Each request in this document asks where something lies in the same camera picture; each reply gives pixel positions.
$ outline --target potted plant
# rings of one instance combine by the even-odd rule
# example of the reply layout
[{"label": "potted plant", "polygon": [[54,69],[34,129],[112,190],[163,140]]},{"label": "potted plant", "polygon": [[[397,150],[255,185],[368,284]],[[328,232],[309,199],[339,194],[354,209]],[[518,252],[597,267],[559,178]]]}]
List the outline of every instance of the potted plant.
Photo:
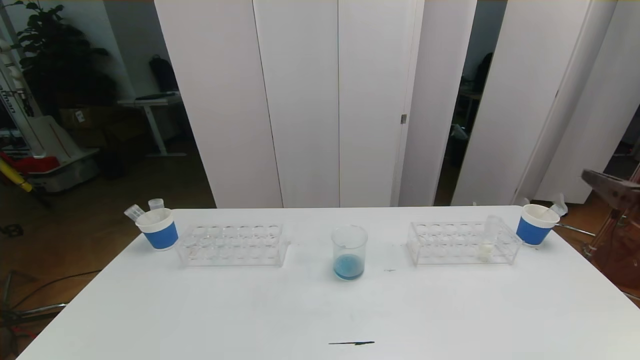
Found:
[{"label": "potted plant", "polygon": [[116,83],[96,68],[105,49],[92,47],[77,28],[60,15],[63,5],[45,10],[34,1],[12,5],[33,10],[27,28],[18,32],[26,57],[20,60],[24,79],[46,115],[58,116],[58,108],[78,105],[109,106],[116,99]]}]

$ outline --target white table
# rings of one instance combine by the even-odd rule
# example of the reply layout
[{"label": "white table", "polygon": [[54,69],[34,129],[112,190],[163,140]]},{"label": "white table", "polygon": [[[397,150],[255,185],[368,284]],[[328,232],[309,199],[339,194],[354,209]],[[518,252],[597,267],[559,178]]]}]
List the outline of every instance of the white table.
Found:
[{"label": "white table", "polygon": [[[282,268],[182,268],[137,237],[20,360],[638,359],[640,311],[558,235],[513,266],[415,268],[410,221],[516,227],[517,206],[176,210],[188,224],[282,222]],[[330,230],[369,232],[362,278],[332,274]],[[375,341],[373,344],[329,345]]]},{"label": "white table", "polygon": [[140,107],[145,110],[145,115],[147,116],[147,120],[149,121],[149,126],[151,127],[151,133],[154,135],[154,140],[156,141],[156,145],[158,146],[159,154],[149,154],[148,156],[186,156],[184,152],[167,152],[166,146],[164,146],[164,141],[162,140],[162,135],[160,135],[160,130],[158,129],[158,124],[156,122],[156,118],[154,116],[152,106],[169,106],[173,104],[178,104],[182,102],[182,98],[180,95],[166,96],[160,97],[158,99],[148,99],[148,100],[136,100],[136,99],[128,99],[128,100],[120,100],[118,101],[118,105],[122,106],[130,106],[130,107]]}]

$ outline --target blue liquid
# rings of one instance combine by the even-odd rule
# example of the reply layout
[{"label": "blue liquid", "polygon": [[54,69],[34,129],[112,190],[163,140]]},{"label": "blue liquid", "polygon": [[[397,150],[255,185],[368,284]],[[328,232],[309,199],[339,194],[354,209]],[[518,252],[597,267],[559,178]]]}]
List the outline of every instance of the blue liquid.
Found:
[{"label": "blue liquid", "polygon": [[333,262],[335,275],[344,280],[355,280],[364,272],[364,262],[352,254],[340,255]]}]

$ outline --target blue and white cup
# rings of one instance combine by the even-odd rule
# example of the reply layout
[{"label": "blue and white cup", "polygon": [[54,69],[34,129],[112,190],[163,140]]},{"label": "blue and white cup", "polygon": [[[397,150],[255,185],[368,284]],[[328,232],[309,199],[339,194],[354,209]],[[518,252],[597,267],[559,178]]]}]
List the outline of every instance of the blue and white cup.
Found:
[{"label": "blue and white cup", "polygon": [[560,216],[542,205],[529,204],[522,208],[516,234],[527,245],[537,246],[560,221]]},{"label": "blue and white cup", "polygon": [[136,225],[156,250],[170,249],[178,240],[170,209],[148,211],[136,220]]}]

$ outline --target yellow object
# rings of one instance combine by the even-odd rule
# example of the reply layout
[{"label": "yellow object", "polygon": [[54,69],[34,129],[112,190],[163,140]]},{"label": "yellow object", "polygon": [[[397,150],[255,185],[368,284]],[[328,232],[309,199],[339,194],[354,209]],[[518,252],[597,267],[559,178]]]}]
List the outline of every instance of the yellow object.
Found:
[{"label": "yellow object", "polygon": [[13,183],[17,186],[24,189],[26,192],[31,192],[33,190],[33,186],[29,184],[25,179],[20,176],[20,174],[15,171],[14,168],[9,166],[9,164],[5,163],[4,160],[0,158],[0,172],[4,174],[4,176],[8,177]]}]

